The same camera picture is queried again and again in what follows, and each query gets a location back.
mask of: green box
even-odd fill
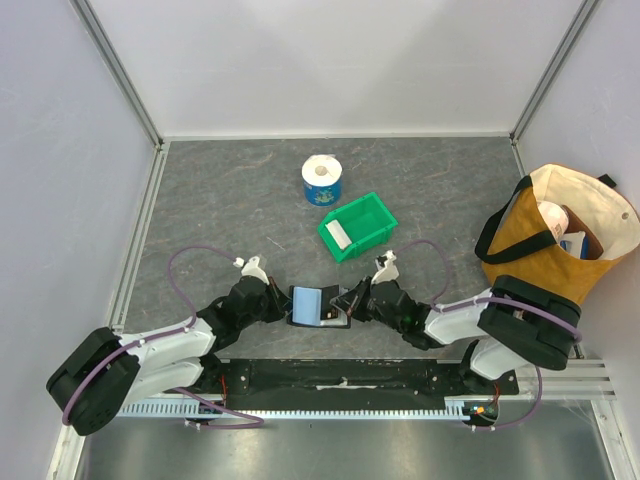
[[[341,250],[327,230],[327,223],[337,220],[351,240],[344,250]],[[330,212],[318,226],[318,233],[329,247],[329,251],[342,263],[350,258],[360,256],[365,250],[386,243],[391,238],[393,229],[398,221],[382,203],[375,192],[366,194],[353,202]]]

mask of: gray tabletop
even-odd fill
[[[343,194],[334,207],[376,192],[399,222],[388,245],[337,264],[316,232],[331,210],[304,197],[300,168],[313,154],[342,163]],[[375,272],[388,248],[428,238],[453,266],[443,301],[488,286],[473,254],[486,219],[509,198],[519,178],[507,138],[391,138],[174,142],[169,150],[129,306],[127,332],[176,323],[189,312],[173,294],[166,263],[175,250],[210,244],[248,258],[261,254],[278,285],[354,286]],[[399,283],[428,301],[444,281],[444,267],[426,245],[398,261]],[[198,308],[228,293],[239,271],[215,254],[177,259],[178,284]],[[350,330],[255,324],[219,352],[239,358],[460,358],[468,342],[421,352],[389,328],[354,322]]]

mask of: white wall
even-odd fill
[[[168,136],[508,132],[580,0],[92,0]]]
[[[0,64],[0,476],[31,480],[61,426],[45,382],[105,323],[153,152],[68,1],[5,2]]]
[[[640,3],[605,0],[521,142],[526,170],[558,162],[609,173],[640,208]],[[640,446],[640,252],[584,304],[580,328],[601,355]]]

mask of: paper roll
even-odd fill
[[[304,194],[309,203],[329,206],[342,193],[342,165],[329,155],[312,155],[302,165]]]

